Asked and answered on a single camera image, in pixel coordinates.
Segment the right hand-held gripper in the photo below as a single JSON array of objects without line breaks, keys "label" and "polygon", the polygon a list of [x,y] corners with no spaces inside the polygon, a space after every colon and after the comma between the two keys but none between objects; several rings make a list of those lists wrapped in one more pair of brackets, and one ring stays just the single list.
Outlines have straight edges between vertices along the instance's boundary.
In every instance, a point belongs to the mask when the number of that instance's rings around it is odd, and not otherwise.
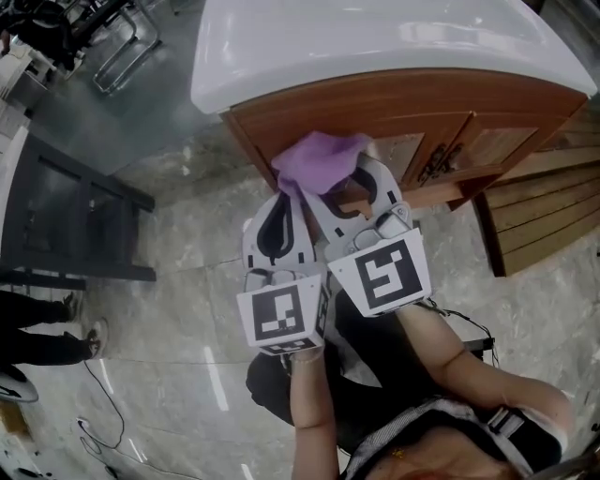
[{"label": "right hand-held gripper", "polygon": [[328,242],[327,266],[364,317],[377,317],[432,293],[423,235],[413,225],[390,170],[359,157],[354,182],[367,191],[371,219],[344,212],[328,196],[300,191]]}]

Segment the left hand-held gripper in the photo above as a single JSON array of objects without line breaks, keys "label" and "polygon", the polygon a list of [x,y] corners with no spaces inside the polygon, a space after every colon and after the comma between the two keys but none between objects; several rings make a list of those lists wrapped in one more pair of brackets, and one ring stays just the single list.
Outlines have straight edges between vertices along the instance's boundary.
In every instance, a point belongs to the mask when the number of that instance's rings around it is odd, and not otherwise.
[{"label": "left hand-held gripper", "polygon": [[[242,257],[246,268],[313,262],[301,202],[283,192],[267,200],[243,231]],[[330,298],[322,269],[248,271],[236,297],[248,345],[270,356],[321,348]]]}]

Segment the purple grey cloth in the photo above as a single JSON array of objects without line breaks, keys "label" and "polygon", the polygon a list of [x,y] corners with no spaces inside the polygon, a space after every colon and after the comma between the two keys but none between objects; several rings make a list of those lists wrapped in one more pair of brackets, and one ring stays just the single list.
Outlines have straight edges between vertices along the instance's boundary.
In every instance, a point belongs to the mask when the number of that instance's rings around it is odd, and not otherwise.
[{"label": "purple grey cloth", "polygon": [[326,194],[355,171],[370,142],[362,133],[338,137],[313,131],[271,162],[277,187],[293,198],[299,197],[301,189]]}]

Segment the wooden cabinet door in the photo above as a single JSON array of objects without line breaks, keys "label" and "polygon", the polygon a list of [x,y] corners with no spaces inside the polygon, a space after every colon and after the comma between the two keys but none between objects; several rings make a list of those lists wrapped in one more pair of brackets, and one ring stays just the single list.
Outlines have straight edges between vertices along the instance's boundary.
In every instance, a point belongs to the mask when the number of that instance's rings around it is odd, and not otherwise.
[{"label": "wooden cabinet door", "polygon": [[[446,144],[443,159],[457,144],[464,144],[461,154],[456,158],[457,169],[442,173],[440,163],[438,170],[423,186],[463,182],[504,173],[509,163],[526,157],[552,130],[549,121],[538,114],[474,112],[455,139]],[[419,173],[411,181],[412,187],[423,187],[418,182]]]},{"label": "wooden cabinet door", "polygon": [[470,113],[419,114],[374,112],[280,112],[240,122],[266,164],[312,131],[337,137],[362,133],[370,138],[366,152],[384,163],[403,186],[415,167],[426,162],[436,148],[454,140]]}]

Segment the person's right forearm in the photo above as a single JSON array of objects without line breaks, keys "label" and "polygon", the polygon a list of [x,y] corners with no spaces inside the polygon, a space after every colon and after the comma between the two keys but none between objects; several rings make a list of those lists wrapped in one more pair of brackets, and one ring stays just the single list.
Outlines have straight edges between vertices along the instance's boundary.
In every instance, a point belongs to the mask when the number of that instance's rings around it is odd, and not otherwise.
[{"label": "person's right forearm", "polygon": [[450,367],[466,352],[461,339],[439,313],[430,309],[412,304],[396,315],[430,377],[450,390]]}]

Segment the person's left forearm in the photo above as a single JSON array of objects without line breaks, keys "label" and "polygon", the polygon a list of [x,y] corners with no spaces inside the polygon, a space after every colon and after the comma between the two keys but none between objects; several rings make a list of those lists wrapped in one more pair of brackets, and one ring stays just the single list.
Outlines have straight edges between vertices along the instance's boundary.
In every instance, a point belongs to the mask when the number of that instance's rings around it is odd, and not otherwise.
[{"label": "person's left forearm", "polygon": [[292,480],[338,480],[337,430],[323,348],[292,355]]}]

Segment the wooden vanity cabinet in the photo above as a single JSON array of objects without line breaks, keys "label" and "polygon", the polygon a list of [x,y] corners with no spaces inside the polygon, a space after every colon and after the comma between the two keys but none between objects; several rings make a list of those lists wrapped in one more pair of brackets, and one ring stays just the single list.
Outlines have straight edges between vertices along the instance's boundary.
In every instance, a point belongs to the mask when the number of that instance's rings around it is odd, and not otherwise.
[{"label": "wooden vanity cabinet", "polygon": [[[464,68],[412,68],[370,72],[312,82],[264,95],[231,106],[221,118],[247,157],[268,184],[277,175],[266,164],[240,122],[269,113],[304,111],[333,113],[530,113],[545,117],[553,127],[534,153],[568,120],[583,108],[588,95],[578,90],[513,73]],[[458,208],[472,200],[526,157],[509,163],[508,170],[463,182],[412,187],[422,193],[426,203],[434,203],[435,188],[456,192],[449,201]]]}]

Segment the white sink countertop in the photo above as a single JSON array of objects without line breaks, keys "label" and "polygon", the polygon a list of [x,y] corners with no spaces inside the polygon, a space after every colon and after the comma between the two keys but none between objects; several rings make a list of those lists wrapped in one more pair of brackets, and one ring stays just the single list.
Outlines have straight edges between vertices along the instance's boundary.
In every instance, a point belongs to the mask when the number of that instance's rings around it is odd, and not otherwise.
[{"label": "white sink countertop", "polygon": [[190,97],[201,112],[219,113],[306,83],[408,68],[488,70],[597,91],[522,0],[206,0]]}]

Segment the person's black trousers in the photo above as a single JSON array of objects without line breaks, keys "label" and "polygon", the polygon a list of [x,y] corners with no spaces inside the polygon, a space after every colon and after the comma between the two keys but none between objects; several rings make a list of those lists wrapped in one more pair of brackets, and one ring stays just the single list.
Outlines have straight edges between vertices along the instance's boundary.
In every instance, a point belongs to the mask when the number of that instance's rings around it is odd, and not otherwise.
[{"label": "person's black trousers", "polygon": [[[437,396],[470,402],[467,394],[434,382],[418,359],[395,314],[367,320],[346,293],[336,298],[335,327],[375,374],[381,387],[353,382],[342,373],[341,354],[327,341],[324,348],[326,380],[333,400],[334,451],[337,445],[352,453],[373,431],[400,413]],[[259,406],[293,426],[291,375],[282,365],[285,357],[259,353],[247,370],[246,385]]]}]

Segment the wooden slatted platform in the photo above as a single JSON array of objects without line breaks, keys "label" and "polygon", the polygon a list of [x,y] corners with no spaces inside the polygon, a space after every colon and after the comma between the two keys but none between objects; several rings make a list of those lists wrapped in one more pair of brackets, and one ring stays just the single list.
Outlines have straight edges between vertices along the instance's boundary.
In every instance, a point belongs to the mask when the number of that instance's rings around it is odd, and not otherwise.
[{"label": "wooden slatted platform", "polygon": [[497,278],[539,263],[599,228],[600,94],[473,205]]}]

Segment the person's grey mesh vest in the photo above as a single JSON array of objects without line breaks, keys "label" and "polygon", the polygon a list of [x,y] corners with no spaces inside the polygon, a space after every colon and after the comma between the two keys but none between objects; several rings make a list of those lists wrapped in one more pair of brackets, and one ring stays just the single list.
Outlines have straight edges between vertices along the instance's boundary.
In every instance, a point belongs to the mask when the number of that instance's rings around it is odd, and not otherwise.
[{"label": "person's grey mesh vest", "polygon": [[412,445],[438,427],[464,434],[523,478],[558,464],[568,446],[566,434],[538,411],[504,405],[485,411],[449,397],[434,397],[366,436],[341,474],[342,480],[364,480],[368,468],[388,450]]}]

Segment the metal tube chair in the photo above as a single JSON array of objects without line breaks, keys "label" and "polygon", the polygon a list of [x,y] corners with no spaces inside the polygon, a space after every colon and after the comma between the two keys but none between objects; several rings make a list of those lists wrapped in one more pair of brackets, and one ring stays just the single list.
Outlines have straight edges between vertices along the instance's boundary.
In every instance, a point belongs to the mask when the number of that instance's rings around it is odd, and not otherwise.
[{"label": "metal tube chair", "polygon": [[125,7],[120,7],[117,14],[129,25],[129,37],[113,52],[101,65],[93,76],[95,87],[102,94],[111,94],[136,72],[143,62],[161,44],[161,34],[154,17],[150,13],[144,0],[127,0],[140,15],[142,23],[147,27],[149,39],[144,40],[144,34],[138,33],[138,24],[127,13]]}]

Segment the white oval device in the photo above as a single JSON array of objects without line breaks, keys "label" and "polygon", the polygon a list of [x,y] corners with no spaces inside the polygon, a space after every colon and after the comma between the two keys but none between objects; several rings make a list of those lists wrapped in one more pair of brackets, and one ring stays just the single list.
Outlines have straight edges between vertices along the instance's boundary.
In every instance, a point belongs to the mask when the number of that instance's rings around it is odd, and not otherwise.
[{"label": "white oval device", "polygon": [[0,399],[10,402],[33,403],[38,401],[38,390],[26,378],[15,379],[0,374]]}]

